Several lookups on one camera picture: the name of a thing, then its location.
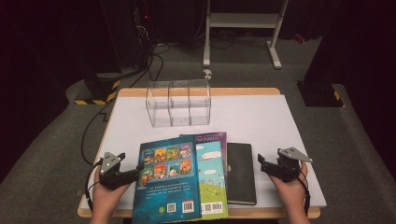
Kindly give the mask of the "teal picture book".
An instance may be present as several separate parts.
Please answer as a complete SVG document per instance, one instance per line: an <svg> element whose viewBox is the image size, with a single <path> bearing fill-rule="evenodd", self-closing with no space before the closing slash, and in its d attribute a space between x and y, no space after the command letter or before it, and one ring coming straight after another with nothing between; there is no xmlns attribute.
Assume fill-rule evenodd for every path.
<svg viewBox="0 0 396 224"><path fill-rule="evenodd" d="M185 135L140 146L145 163L135 182L133 224L163 224L202 216L195 139Z"/></svg>

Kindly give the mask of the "purple picture book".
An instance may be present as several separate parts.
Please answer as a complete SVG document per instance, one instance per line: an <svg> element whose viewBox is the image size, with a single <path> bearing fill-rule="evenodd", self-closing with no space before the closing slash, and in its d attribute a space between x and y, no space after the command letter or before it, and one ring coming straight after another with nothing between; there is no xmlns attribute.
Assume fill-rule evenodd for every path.
<svg viewBox="0 0 396 224"><path fill-rule="evenodd" d="M209 187L226 188L226 132L194 135L198 159L199 182Z"/></svg>

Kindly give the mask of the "yellow-black striped stand base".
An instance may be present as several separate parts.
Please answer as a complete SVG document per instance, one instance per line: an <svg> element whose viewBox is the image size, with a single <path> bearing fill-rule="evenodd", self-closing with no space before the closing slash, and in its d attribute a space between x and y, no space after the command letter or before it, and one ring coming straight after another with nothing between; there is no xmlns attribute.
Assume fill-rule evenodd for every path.
<svg viewBox="0 0 396 224"><path fill-rule="evenodd" d="M106 105L116 96L120 79L93 75L85 78L75 96L77 105Z"/></svg>

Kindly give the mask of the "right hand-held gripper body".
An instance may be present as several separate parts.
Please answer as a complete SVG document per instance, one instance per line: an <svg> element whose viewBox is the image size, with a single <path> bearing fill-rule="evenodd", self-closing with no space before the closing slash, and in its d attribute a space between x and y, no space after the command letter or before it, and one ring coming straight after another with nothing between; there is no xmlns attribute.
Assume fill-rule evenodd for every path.
<svg viewBox="0 0 396 224"><path fill-rule="evenodd" d="M277 155L277 164L271 171L271 176L275 176L285 183L299 176L301 161L313 161L296 147L279 148Z"/></svg>

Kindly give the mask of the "black stand base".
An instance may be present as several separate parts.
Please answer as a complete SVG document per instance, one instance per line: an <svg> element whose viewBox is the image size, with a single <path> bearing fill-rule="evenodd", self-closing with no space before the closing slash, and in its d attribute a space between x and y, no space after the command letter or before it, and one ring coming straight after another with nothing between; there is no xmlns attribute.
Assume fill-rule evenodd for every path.
<svg viewBox="0 0 396 224"><path fill-rule="evenodd" d="M298 81L297 87L306 106L313 107L343 107L340 94L332 85L318 85Z"/></svg>

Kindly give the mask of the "person's left hand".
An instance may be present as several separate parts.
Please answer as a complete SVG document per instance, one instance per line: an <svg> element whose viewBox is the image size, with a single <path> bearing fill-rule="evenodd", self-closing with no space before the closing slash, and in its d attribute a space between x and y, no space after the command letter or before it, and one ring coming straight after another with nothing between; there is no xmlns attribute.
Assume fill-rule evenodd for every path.
<svg viewBox="0 0 396 224"><path fill-rule="evenodd" d="M121 197L129 187L130 184L111 190L101 183L96 184L92 191L92 215L107 214L108 216L112 216Z"/></svg>

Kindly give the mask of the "clear acrylic book rack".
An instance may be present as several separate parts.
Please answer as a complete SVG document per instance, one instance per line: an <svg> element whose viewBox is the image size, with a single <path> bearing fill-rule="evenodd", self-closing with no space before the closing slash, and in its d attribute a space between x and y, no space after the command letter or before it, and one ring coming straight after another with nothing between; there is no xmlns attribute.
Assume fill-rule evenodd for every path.
<svg viewBox="0 0 396 224"><path fill-rule="evenodd" d="M208 125L211 118L208 80L150 82L146 109L151 126L155 128Z"/></svg>

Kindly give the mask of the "white metal stand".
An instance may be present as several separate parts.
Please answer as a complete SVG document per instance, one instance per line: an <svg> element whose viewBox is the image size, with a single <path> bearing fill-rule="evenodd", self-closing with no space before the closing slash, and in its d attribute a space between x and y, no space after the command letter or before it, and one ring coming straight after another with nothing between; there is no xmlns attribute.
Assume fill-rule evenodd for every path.
<svg viewBox="0 0 396 224"><path fill-rule="evenodd" d="M272 39L266 42L275 69L282 65L276 52L276 41L284 20L289 0L282 0L278 13L223 13L211 11L211 0L206 0L205 10L205 45L203 67L210 66L210 30L212 28L258 28L272 29Z"/></svg>

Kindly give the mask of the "person's right hand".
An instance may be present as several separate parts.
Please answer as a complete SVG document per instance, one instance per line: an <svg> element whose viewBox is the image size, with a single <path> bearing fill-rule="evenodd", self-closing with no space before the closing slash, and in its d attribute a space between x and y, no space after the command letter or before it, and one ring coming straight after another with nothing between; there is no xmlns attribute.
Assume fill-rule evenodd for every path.
<svg viewBox="0 0 396 224"><path fill-rule="evenodd" d="M276 187L278 197L283 203L288 217L302 215L306 217L304 208L305 190L307 189L307 166L304 161L301 162L299 176L285 183L277 177L269 176Z"/></svg>

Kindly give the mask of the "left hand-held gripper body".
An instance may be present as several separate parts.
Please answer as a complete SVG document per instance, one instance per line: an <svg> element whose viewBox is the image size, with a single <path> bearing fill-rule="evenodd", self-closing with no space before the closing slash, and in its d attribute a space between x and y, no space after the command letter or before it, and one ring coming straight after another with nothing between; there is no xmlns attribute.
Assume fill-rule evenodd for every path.
<svg viewBox="0 0 396 224"><path fill-rule="evenodd" d="M125 171L120 170L120 163L118 155L106 152L99 174L99 182L108 189L114 190L121 186L132 184L137 179L137 170Z"/></svg>

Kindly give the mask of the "black notebook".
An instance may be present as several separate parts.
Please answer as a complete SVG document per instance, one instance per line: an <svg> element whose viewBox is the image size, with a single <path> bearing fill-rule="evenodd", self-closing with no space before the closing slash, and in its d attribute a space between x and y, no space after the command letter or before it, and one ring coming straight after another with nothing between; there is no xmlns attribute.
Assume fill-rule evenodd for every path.
<svg viewBox="0 0 396 224"><path fill-rule="evenodd" d="M227 200L231 204L257 203L251 144L227 144Z"/></svg>

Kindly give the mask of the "light blue picture book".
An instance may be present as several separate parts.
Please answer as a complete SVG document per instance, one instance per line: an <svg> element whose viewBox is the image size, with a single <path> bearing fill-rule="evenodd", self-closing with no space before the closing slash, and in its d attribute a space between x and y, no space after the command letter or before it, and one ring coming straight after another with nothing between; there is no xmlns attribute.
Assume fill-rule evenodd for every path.
<svg viewBox="0 0 396 224"><path fill-rule="evenodd" d="M221 143L198 144L197 160L202 219L223 219L229 216L227 190L221 155Z"/></svg>

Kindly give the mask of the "white table mat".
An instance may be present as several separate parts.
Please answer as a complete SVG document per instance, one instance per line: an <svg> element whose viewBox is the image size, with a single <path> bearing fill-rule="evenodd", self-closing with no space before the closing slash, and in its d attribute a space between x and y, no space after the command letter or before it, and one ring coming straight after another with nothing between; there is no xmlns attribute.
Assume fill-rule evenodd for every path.
<svg viewBox="0 0 396 224"><path fill-rule="evenodd" d="M280 148L295 147L305 152L286 98L279 95L233 95L211 98L211 118L207 125L154 128L149 121L146 99L120 97L114 104L97 156L109 151L126 154L121 170L136 167L140 145L182 134L226 132L232 143L252 146L258 208L278 208L281 202L269 177L256 161L259 154L275 162Z"/></svg>

